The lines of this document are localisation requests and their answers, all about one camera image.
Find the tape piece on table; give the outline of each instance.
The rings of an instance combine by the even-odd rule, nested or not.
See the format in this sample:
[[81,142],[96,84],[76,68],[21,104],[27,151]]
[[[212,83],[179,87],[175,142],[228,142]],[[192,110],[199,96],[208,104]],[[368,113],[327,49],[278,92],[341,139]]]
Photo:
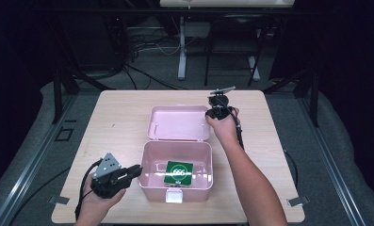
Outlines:
[[52,196],[51,198],[49,198],[48,202],[51,203],[51,204],[64,204],[64,205],[67,205],[67,203],[69,202],[69,198],[66,198],[66,197],[61,197],[61,196]]
[[292,200],[287,200],[287,203],[290,205],[290,206],[296,206],[296,205],[299,205],[299,206],[304,206],[305,204],[307,204],[308,202],[310,202],[309,198],[305,197],[305,196],[302,196],[302,197],[298,197],[298,198],[295,198],[295,199],[292,199]]

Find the table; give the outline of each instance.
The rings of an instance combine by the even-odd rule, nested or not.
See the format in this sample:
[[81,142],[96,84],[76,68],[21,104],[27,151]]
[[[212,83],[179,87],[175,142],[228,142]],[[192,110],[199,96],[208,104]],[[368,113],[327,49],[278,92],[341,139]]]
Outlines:
[[[140,164],[152,108],[156,105],[206,105],[210,90],[110,90],[101,93],[85,135],[61,191],[70,198],[57,204],[55,223],[74,222],[74,209],[82,178],[95,161],[111,152],[123,167]],[[288,222],[301,222],[301,206],[291,207],[288,199],[298,197],[285,160],[283,148],[263,92],[233,90],[226,94],[230,105],[240,109],[245,150],[268,177],[280,197]],[[214,184],[205,202],[149,202],[138,180],[133,180],[121,202],[113,206],[103,223],[135,224],[218,224],[247,221],[228,160],[211,130],[207,142],[213,149]]]
[[[295,0],[160,0],[163,8],[292,8]],[[178,79],[186,78],[187,50],[185,46],[185,22],[180,20],[180,62],[178,64]],[[249,58],[249,64],[254,65],[254,58]],[[253,74],[254,81],[260,80],[259,72]]]

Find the pink plastic container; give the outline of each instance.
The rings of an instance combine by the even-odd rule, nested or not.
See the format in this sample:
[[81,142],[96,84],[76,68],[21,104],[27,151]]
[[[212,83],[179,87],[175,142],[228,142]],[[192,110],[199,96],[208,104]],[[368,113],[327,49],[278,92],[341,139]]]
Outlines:
[[[156,106],[143,150],[142,173],[138,178],[148,200],[154,202],[202,202],[213,185],[212,148],[204,142],[210,126],[203,105]],[[187,187],[169,187],[164,183],[168,161],[193,164],[192,183]]]

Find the open pink lid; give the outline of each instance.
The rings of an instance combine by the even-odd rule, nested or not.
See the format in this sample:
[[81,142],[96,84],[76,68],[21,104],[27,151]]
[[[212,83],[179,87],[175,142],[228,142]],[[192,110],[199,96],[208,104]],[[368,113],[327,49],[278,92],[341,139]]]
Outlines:
[[152,109],[148,128],[150,139],[207,140],[210,125],[207,124],[204,105],[162,105]]

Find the green card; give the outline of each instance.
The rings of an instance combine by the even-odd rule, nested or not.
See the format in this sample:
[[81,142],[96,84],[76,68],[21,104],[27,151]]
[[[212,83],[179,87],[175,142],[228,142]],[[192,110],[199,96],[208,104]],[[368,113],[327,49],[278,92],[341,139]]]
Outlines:
[[192,183],[193,164],[169,161],[166,167],[164,183],[176,186],[190,186]]

